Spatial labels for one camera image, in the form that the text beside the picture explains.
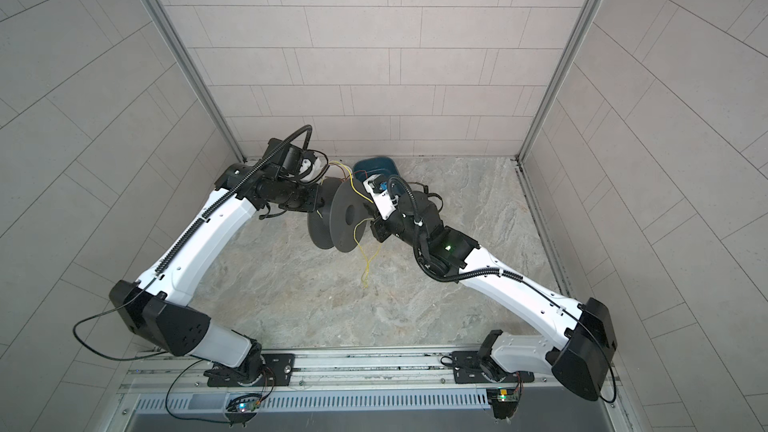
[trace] black cable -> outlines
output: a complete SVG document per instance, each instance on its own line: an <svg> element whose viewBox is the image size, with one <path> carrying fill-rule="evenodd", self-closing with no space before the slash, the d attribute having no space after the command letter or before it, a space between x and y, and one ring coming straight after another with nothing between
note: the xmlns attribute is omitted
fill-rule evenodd
<svg viewBox="0 0 768 432"><path fill-rule="evenodd" d="M139 293L138 293L138 294L136 294L136 295L135 295L135 296L134 296L134 297L133 297L131 300L129 300L128 302L126 302L126 303L122 304L120 307L111 308L111 309L109 309L108 311L105 311L105 312L101 312L100 314L96 314L96 315L91 315L91 317L87 317L87 318L84 318L84 319L83 319L83 320L81 320L80 322L77 322L75 325L73 325L73 326L72 326L72 335L74 336L75 340L77 340L78 342L80 342L80 344L81 344L83 347L85 347L86 349L90 350L91 352L93 352L94 354L98 355L99 357L101 357L101 358L105 358L105 359L109 359L109 360L114 360L115 362L130 362L130 361L132 361L132 360L139 360L139 359L143 359L143 358L147 358L147 357L155 357L156 355L160 355L160 354L166 354L167 352L165 352L165 351L162 351L162 352L157 352L157 353L155 353L155 354L142 355L142 356L131 357L131 358L116 358L116 357L110 357L110 356L108 356L108 355L105 355L105 354L102 354L102 353L101 353L101 352L99 352L98 350L96 350L96 349L92 348L90 345L86 344L86 343L85 343L85 341L83 341L83 339L81 339L81 338L80 338L80 336L78 336L78 326L79 326L80 324L82 324L83 322L88 322L88 321L91 321L91 320L93 320L93 319L95 319L95 318L99 318L99 317L101 317L102 315L106 315L106 314L110 314L111 312L119 311L120 309L122 309L122 308L124 308L124 307L128 306L128 305L129 305L131 302L133 302L133 301L135 301L137 298L139 298L139 295L141 295L141 294L142 294L142 293L143 293L145 290L147 290L147 289L149 288L149 286L150 286L150 285L152 285L152 283L153 283L154 281L156 281L156 280L158 280L158 278L157 278L157 277L154 277L154 278L152 278L152 280L150 280L150 281L149 281L149 283L147 284L147 287L144 287L144 288L142 288L142 289L139 291Z"/></svg>
<svg viewBox="0 0 768 432"><path fill-rule="evenodd" d="M200 419L200 418L194 418L194 417L179 417L177 415L174 415L174 413L171 412L170 409L168 408L168 396L170 395L170 390L174 388L174 386L176 385L176 382L181 378L182 375L184 375L184 372L191 369L195 365L198 365L203 360L206 360L206 359L200 359L196 362L192 362L192 364L189 364L187 368L182 370L181 374L178 374L176 379L174 379L174 381L170 383L170 387L168 387L168 392L165 393L165 411L168 412L169 416L178 420L199 420L200 422L208 422L211 424L227 424L231 426L232 424L234 424L234 422L231 422L231 421L223 422L222 420Z"/></svg>

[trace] metal base plate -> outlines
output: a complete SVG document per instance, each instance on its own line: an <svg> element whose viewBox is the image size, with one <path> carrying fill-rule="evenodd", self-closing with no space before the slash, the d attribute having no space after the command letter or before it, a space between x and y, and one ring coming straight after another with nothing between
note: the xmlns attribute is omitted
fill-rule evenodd
<svg viewBox="0 0 768 432"><path fill-rule="evenodd" d="M477 351L455 350L451 352L451 359L456 367L453 368L453 378L456 384L498 384L485 378L480 371L480 359ZM527 384L534 381L532 372L521 372L520 377L523 383ZM513 375L507 375L500 382L516 382L517 378Z"/></svg>
<svg viewBox="0 0 768 432"><path fill-rule="evenodd" d="M274 378L266 377L266 386L271 388L274 383L275 387L286 387L290 383L290 377L293 373L293 361L296 359L296 356L293 354L262 354L262 357L264 357L264 365L274 372ZM237 382L226 382L223 379L208 377L208 387L263 387L264 379L265 375L262 374L253 384L243 386Z"/></svg>

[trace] yellow wire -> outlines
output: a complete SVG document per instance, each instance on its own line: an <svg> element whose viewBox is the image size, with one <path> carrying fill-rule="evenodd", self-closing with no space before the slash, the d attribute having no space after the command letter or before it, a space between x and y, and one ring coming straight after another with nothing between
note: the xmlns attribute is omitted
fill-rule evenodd
<svg viewBox="0 0 768 432"><path fill-rule="evenodd" d="M352 170L351 170L349 167L347 167L347 166L346 166L346 164L342 164L341 162L338 162L338 161L336 161L336 160L331 160L331 161L330 161L330 162L328 162L328 163L329 163L329 164L337 164L338 166L341 166L341 167L343 167L343 168L346 168L346 170L347 170L347 171L350 173L350 185L352 186L352 190L354 190L354 191L355 191L355 193L356 193L358 196L360 196L360 197L363 197L365 200L367 200L368 202L370 202L371 204L373 204L373 200L371 200L371 199L370 199L370 198L368 198L368 197L365 197L363 194L361 194L360 192L358 192L358 191L357 191L357 189L355 188L355 183L354 183L354 181L352 180L352 179L354 178L354 176L352 175Z"/></svg>
<svg viewBox="0 0 768 432"><path fill-rule="evenodd" d="M372 218L364 218L360 222L357 223L357 226L355 226L355 230L352 231L352 238L355 239L355 244L357 244L357 247L360 249L360 253L362 254L363 258L366 260L366 269L362 271L362 275L360 276L360 282L362 282L362 288L368 288L368 273L370 272L371 268L371 262L374 258L379 254L379 251L382 249L382 243L379 243L379 248L376 250L376 254L373 254L370 258L368 258L368 255L366 255L365 251L362 250L362 246L360 245L360 242L357 241L357 228L362 224L363 222L367 222L369 220L373 220Z"/></svg>

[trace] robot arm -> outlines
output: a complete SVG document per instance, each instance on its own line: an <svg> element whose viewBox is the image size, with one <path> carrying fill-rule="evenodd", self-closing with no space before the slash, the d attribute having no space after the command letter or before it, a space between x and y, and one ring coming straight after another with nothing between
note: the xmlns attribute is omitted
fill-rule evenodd
<svg viewBox="0 0 768 432"><path fill-rule="evenodd" d="M210 264L257 209L272 202L283 211L314 216L314 211L330 206L323 203L317 184L328 169L327 160L321 166L306 148L309 137L302 149L290 144L304 132L309 135L311 127L286 140L270 141L254 167L228 168L169 251L136 282L120 281L112 288L110 300L121 307L119 313L132 332L173 355L215 362L216 368L209 372L219 378L248 385L261 376L264 364L257 341L217 325L187 304ZM583 398L599 397L616 350L604 305L593 298L581 304L514 272L474 239L444 226L427 195L410 190L401 179L372 176L363 184L350 178L350 184L372 199L372 205L363 201L355 206L366 207L372 216L371 230L377 240L395 235L414 245L417 263L428 276L439 282L461 282L494 298L542 334L537 347L521 348L513 336L492 332L480 357L487 378L501 380L516 370L552 374ZM397 188L407 190L398 196Z"/></svg>

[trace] gray tile wall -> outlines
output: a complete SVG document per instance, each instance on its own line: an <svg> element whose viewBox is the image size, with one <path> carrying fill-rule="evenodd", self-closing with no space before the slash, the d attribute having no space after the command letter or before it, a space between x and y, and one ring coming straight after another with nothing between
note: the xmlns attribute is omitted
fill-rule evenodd
<svg viewBox="0 0 768 432"><path fill-rule="evenodd" d="M251 156L515 155L584 2L160 1Z"/></svg>
<svg viewBox="0 0 768 432"><path fill-rule="evenodd" d="M646 429L768 426L766 15L603 0L525 163Z"/></svg>
<svg viewBox="0 0 768 432"><path fill-rule="evenodd" d="M98 421L124 370L72 325L111 308L234 160L139 0L0 0L0 429ZM147 350L117 314L79 331Z"/></svg>

